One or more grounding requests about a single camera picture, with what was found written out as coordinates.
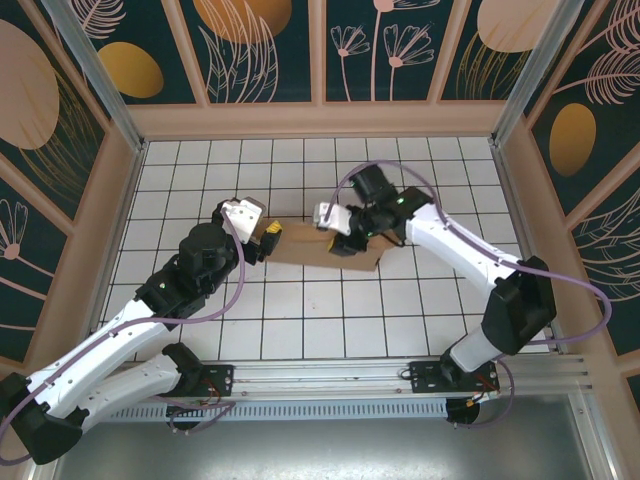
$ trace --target grid floor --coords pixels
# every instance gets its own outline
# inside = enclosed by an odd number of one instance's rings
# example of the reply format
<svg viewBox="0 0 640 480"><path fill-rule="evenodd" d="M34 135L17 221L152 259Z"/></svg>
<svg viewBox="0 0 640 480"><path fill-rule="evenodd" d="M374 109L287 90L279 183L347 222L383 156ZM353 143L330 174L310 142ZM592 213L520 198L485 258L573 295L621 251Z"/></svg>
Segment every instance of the grid floor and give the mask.
<svg viewBox="0 0 640 480"><path fill-rule="evenodd" d="M153 142L101 320L111 319L220 201L250 196L269 216L309 220L338 179L369 159L400 160L422 173L454 219L520 255L484 138ZM416 185L400 170L383 168L396 186ZM358 203L352 189L339 201ZM198 315L221 308L237 281L236 269ZM222 321L176 328L135 359L146 360L172 341L205 361L439 355L479 324L485 308L468 280L414 246L386 252L375 272L267 263L249 267L246 281Z"/></svg>

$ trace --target cardboard box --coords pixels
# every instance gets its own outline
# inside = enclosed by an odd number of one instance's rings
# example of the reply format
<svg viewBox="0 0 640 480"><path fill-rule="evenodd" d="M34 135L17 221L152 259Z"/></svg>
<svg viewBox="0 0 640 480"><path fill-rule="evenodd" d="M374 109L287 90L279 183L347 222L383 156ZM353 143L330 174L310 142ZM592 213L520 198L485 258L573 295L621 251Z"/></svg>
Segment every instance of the cardboard box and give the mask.
<svg viewBox="0 0 640 480"><path fill-rule="evenodd" d="M346 268L371 272L376 269L382 254L394 245L381 236L369 241L367 251L353 257L339 257L329 253L328 248L335 232L321 232L313 225L293 222L286 218L263 219L256 232L263 232L274 220L282 224L282 235L278 246L267 262L311 265L316 267Z"/></svg>

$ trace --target black bracket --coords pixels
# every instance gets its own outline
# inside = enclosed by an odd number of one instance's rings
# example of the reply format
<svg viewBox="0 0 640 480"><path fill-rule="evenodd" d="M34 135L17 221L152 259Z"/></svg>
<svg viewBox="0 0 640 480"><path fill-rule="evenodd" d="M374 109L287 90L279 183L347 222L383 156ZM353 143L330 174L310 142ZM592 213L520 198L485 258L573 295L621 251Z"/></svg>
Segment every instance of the black bracket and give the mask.
<svg viewBox="0 0 640 480"><path fill-rule="evenodd" d="M442 372L440 360L411 362L402 378L411 382L413 393L475 393L487 389L483 380L494 390L500 389L496 366L485 363L473 373L465 373L452 383Z"/></svg>

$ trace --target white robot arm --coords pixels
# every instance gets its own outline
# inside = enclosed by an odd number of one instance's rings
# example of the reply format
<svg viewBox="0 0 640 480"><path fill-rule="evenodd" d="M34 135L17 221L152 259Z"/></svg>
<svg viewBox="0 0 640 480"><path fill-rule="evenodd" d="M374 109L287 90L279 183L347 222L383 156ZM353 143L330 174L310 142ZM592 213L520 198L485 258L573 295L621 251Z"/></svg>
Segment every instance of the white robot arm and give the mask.
<svg viewBox="0 0 640 480"><path fill-rule="evenodd" d="M338 232L333 253L357 254L366 250L372 236L393 231L401 240L427 248L448 262L487 299L482 325L452 345L441 359L443 371L452 381L501 355L515 355L553 320L556 310L551 282L502 263L546 270L540 259L522 261L502 252L446 214L443 222L431 197L415 187L399 193L377 165L361 170L350 180L364 208L334 205L328 218L328 203L317 205L314 211L318 228ZM461 240L451 227L497 260Z"/></svg>
<svg viewBox="0 0 640 480"><path fill-rule="evenodd" d="M46 388L28 402L11 425L37 464L49 463L71 449L103 418L154 395L190 392L201 382L203 366L183 344L167 345L151 360L122 373L114 372L141 347L168 336L175 324L137 323L119 331L131 320L186 319L205 305L240 255L224 230L225 212L240 244L242 257L251 264L264 261L280 237L279 225L267 229L260 241L252 234L264 206L252 199L223 202L210 223L196 225L182 240L179 252L149 277L110 322L51 365L29 377L13 373L0 381L0 415L7 416L29 395ZM96 339L104 337L88 352ZM55 381L47 379L62 366L68 368Z"/></svg>

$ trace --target gold circle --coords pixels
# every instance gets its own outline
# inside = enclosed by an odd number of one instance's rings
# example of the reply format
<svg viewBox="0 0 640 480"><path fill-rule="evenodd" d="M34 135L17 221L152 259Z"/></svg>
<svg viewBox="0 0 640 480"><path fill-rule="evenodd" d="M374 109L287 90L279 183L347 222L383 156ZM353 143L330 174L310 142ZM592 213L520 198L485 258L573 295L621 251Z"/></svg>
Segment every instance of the gold circle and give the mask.
<svg viewBox="0 0 640 480"><path fill-rule="evenodd" d="M570 177L587 163L596 141L596 119L584 105L570 103L556 116L551 128L551 165L563 177Z"/></svg>
<svg viewBox="0 0 640 480"><path fill-rule="evenodd" d="M149 98L164 87L162 71L156 61L137 45L114 42L98 52L116 88L130 97Z"/></svg>
<svg viewBox="0 0 640 480"><path fill-rule="evenodd" d="M193 4L213 33L230 42L243 44L265 40L262 30L256 31L252 26L250 13L256 22L262 18L275 37L289 23L292 11L291 0L193 0Z"/></svg>

